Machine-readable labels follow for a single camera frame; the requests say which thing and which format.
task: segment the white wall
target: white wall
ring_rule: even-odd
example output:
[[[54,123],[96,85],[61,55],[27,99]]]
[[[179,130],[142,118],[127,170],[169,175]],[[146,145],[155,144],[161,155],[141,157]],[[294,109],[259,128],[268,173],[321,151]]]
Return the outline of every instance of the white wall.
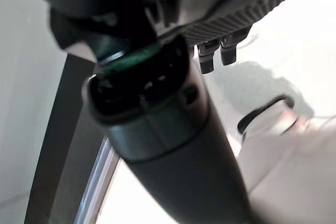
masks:
[[[66,54],[42,0],[0,0],[0,223],[24,222]]]

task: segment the white surface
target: white surface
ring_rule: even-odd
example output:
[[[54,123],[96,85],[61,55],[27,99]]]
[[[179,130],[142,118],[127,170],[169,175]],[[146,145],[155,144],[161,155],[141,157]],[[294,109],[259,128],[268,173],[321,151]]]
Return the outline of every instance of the white surface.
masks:
[[[335,223],[334,136],[335,129],[246,138],[238,163],[251,206],[266,223]]]
[[[0,0],[0,223],[23,223],[66,55],[41,0]]]
[[[335,0],[287,0],[251,33],[258,39],[237,52],[238,63],[223,67],[216,52],[205,76],[236,154],[238,121],[276,95],[293,96],[299,114],[336,114]],[[111,188],[99,224],[169,221],[124,164]]]

